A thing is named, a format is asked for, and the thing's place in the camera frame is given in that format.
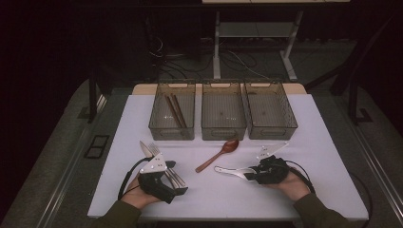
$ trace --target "table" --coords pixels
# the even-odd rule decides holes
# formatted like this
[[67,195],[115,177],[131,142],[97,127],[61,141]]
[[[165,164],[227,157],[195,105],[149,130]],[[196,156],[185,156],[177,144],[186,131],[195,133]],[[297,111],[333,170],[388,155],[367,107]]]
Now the table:
[[[111,145],[103,174],[88,211],[102,216],[116,200],[125,173],[143,158],[139,141],[153,142],[148,126],[155,85],[137,85],[129,96]],[[318,197],[348,219],[368,219],[368,212],[339,157],[311,95],[301,85],[285,84],[298,129],[289,145],[277,157],[297,162],[308,172]],[[143,210],[141,220],[295,220],[299,216],[292,202],[278,190],[255,182],[226,176],[213,170],[215,165],[242,168],[256,165],[256,154],[263,145],[275,141],[251,141],[247,136],[230,155],[196,173],[195,168],[220,151],[223,142],[204,142],[201,136],[201,94],[197,91],[195,140],[154,142],[167,160],[176,161],[175,170],[189,189],[171,204],[154,203]]]
[[[322,0],[202,0],[204,4],[262,4],[262,3],[323,3]],[[332,2],[350,2],[350,0],[336,0]],[[297,37],[299,24],[302,20],[303,10],[299,10],[292,22],[221,22],[220,12],[216,13],[216,27],[214,39],[213,70],[214,78],[221,77],[220,69],[220,37],[286,37],[287,46],[279,52],[290,81],[295,82],[297,75],[289,59],[291,49]]]

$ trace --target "hand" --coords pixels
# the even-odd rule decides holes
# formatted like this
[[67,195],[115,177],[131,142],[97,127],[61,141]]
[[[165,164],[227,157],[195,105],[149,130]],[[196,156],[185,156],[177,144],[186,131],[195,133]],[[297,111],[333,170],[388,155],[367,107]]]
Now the hand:
[[126,193],[122,196],[121,201],[124,201],[138,209],[143,209],[146,205],[161,201],[160,199],[146,194],[139,185],[139,174],[136,178],[127,186]]
[[281,190],[292,201],[297,201],[311,193],[308,186],[292,172],[288,172],[287,177],[281,183],[263,185]]

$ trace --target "metal frame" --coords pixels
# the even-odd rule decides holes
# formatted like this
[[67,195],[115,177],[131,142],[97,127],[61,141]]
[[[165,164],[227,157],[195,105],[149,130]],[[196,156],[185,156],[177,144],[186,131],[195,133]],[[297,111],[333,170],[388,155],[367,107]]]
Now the metal frame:
[[[97,113],[102,113],[105,105],[106,105],[106,97],[101,95],[98,100],[98,103],[95,105],[97,108]],[[86,143],[89,141],[89,137],[91,136],[91,132],[93,131],[94,127],[97,125],[100,116],[94,116],[94,120],[92,124],[88,124],[77,143],[75,150],[72,152],[70,160],[68,161],[67,167],[62,174],[62,177],[59,179],[56,187],[54,188],[50,200],[48,202],[45,211],[42,213],[41,218],[39,219],[38,223],[36,224],[37,228],[44,228],[44,227],[51,227],[54,218],[59,210],[60,205],[63,202],[65,194],[70,186],[74,174],[77,170],[77,166],[80,163],[80,158],[83,156],[83,151],[85,151]]]
[[[292,24],[291,28],[290,28],[290,32],[287,36],[288,37],[288,43],[287,46],[285,48],[285,50],[281,50],[280,51],[280,56],[281,56],[281,60],[284,63],[285,69],[287,71],[288,77],[290,79],[290,81],[295,82],[297,80],[297,75],[294,71],[293,65],[291,64],[291,61],[289,59],[290,53],[291,53],[291,49],[293,48],[293,44],[296,41],[297,38],[297,32],[299,29],[299,25],[302,19],[302,15],[303,15],[303,11],[300,10],[297,13],[296,19],[294,21],[294,23]],[[221,77],[221,68],[220,68],[220,37],[221,37],[221,29],[222,26],[225,26],[224,23],[221,23],[220,21],[220,12],[217,11],[216,12],[216,31],[215,31],[215,37],[214,37],[214,57],[213,57],[213,72],[214,72],[214,78],[215,79],[219,79]],[[248,23],[248,24],[254,24],[256,26],[256,29],[258,29],[258,25],[257,23]],[[275,28],[276,26],[278,27],[278,25],[281,25],[281,23],[266,23],[266,25],[268,27],[273,26],[273,28]],[[260,32],[258,30],[256,30],[256,34],[242,34],[239,35],[237,33],[234,34],[228,34],[227,32],[225,32],[225,37],[284,37],[284,34],[281,33],[281,31],[278,31],[278,33],[276,33],[275,31],[270,32],[270,35],[264,35],[264,34],[260,34]]]

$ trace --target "plastic storage container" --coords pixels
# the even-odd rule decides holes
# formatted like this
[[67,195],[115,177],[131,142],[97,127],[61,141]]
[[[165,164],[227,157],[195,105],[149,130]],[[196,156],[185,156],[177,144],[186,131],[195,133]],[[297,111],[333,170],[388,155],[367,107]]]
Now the plastic storage container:
[[251,140],[290,140],[298,125],[281,80],[245,79],[243,100]]
[[160,80],[148,128],[155,141],[195,139],[196,81]]
[[240,80],[202,81],[201,134],[205,141],[243,140],[246,120]]

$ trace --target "wooden spoon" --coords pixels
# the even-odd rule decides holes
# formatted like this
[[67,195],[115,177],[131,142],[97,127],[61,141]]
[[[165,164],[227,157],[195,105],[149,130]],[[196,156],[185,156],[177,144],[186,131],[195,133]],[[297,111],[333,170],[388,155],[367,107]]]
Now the wooden spoon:
[[226,153],[231,153],[234,150],[236,150],[238,148],[239,144],[240,144],[239,140],[225,142],[225,144],[222,146],[221,151],[218,154],[216,154],[213,158],[209,159],[208,161],[203,163],[201,166],[196,168],[196,173],[200,173],[203,169],[205,169],[208,165],[210,165],[220,155],[226,154]]

